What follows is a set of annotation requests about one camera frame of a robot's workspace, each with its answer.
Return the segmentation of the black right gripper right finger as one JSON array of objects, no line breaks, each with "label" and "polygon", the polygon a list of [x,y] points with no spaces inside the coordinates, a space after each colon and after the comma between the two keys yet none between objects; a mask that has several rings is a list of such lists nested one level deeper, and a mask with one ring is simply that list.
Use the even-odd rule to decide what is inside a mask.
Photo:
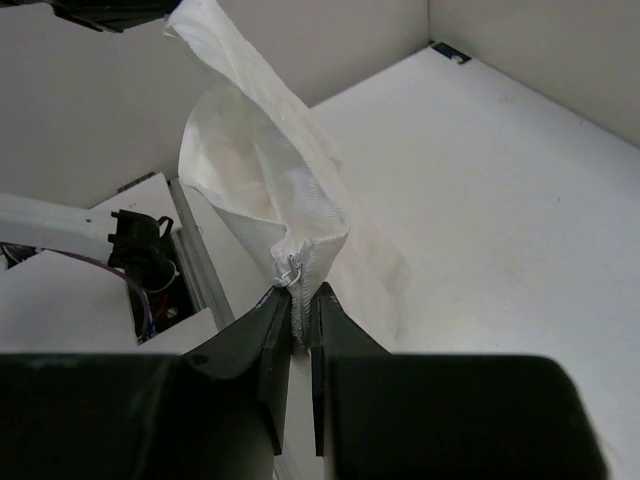
[{"label": "black right gripper right finger", "polygon": [[328,284],[311,303],[315,450],[329,479],[604,479],[570,376],[515,354],[393,354]]}]

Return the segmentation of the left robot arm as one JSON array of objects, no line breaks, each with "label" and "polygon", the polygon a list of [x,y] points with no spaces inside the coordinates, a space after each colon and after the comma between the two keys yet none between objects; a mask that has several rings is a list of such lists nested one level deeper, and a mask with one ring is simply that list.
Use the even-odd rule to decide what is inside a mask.
[{"label": "left robot arm", "polygon": [[[122,33],[172,13],[177,1],[49,1],[53,13],[98,31]],[[51,250],[113,270],[147,292],[170,285],[178,270],[162,251],[173,220],[119,210],[85,210],[1,195],[1,240]]]}]

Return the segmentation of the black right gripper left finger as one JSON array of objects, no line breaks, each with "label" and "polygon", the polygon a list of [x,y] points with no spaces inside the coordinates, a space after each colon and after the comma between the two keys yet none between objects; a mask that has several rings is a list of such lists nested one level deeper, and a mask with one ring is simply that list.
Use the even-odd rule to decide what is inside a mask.
[{"label": "black right gripper left finger", "polygon": [[269,479],[282,451],[289,294],[182,355],[5,354],[5,479]]}]

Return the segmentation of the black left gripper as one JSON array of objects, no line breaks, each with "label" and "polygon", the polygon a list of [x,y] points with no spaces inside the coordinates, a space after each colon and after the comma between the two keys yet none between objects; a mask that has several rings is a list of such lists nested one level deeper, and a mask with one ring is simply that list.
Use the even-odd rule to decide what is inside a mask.
[{"label": "black left gripper", "polygon": [[63,20],[94,31],[122,33],[170,15],[181,0],[48,1]]}]

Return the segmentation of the white pleated skirt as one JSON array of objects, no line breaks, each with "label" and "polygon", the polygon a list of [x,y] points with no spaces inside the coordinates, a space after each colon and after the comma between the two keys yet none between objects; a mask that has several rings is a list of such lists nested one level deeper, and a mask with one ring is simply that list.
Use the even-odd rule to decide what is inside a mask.
[{"label": "white pleated skirt", "polygon": [[290,293],[300,342],[310,340],[312,298],[329,283],[361,328],[393,346],[409,265],[348,189],[313,112],[217,2],[181,2],[166,31],[211,78],[184,129],[181,181],[207,199],[263,275]]}]

